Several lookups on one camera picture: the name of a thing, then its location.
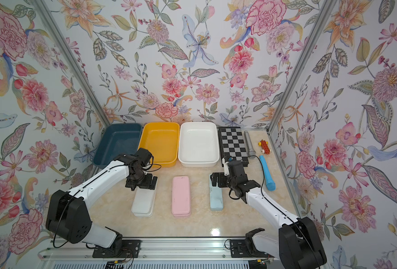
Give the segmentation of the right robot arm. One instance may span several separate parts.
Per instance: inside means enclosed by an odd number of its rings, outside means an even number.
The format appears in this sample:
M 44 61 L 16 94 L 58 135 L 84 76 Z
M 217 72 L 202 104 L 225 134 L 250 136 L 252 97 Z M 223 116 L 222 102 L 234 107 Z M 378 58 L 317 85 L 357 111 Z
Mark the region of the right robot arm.
M 277 236 L 263 228 L 248 232 L 243 240 L 230 243 L 233 258 L 275 258 L 286 269 L 319 269 L 327 256 L 314 222 L 300 218 L 279 205 L 255 180 L 248 179 L 240 161 L 224 164 L 224 171 L 210 175 L 213 187 L 228 188 L 234 200 L 241 200 L 258 211 L 275 229 Z

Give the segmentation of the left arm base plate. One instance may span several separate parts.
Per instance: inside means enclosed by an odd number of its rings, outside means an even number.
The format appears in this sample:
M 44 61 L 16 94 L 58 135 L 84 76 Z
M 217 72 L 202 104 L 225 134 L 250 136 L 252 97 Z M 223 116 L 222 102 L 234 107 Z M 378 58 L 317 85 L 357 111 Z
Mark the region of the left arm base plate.
M 120 239 L 109 248 L 96 246 L 92 254 L 93 258 L 138 258 L 141 240 Z

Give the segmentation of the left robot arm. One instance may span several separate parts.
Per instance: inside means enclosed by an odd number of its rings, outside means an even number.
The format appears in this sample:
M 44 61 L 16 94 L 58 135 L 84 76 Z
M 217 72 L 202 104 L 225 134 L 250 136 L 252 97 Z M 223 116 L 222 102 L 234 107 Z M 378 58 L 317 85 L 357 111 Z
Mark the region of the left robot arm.
M 122 235 L 94 224 L 89 209 L 108 190 L 125 180 L 125 187 L 154 190 L 157 177 L 150 173 L 154 157 L 140 148 L 134 155 L 120 154 L 103 170 L 84 183 L 55 192 L 49 201 L 46 229 L 69 243 L 93 244 L 101 248 L 121 248 Z

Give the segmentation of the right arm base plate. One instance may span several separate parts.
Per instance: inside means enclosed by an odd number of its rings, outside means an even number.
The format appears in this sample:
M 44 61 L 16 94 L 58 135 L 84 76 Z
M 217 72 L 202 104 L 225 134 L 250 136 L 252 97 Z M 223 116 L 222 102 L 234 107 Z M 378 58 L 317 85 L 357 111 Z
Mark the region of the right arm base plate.
M 231 258 L 272 258 L 268 253 L 254 249 L 252 241 L 246 238 L 227 239 L 224 246 L 229 250 Z

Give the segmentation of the white pencil case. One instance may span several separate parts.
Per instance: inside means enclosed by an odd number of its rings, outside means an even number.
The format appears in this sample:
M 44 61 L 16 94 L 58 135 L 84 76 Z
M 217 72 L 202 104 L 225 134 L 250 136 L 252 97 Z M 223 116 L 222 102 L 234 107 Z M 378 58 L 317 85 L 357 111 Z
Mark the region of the white pencil case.
M 148 214 L 154 212 L 156 190 L 141 189 L 136 190 L 131 211 L 136 214 Z
M 143 217 L 152 217 L 153 212 L 150 212 L 150 213 L 148 213 L 148 214 L 136 214 L 136 213 L 133 213 L 133 215 L 134 215 L 135 217 L 139 217 L 139 218 L 143 218 Z

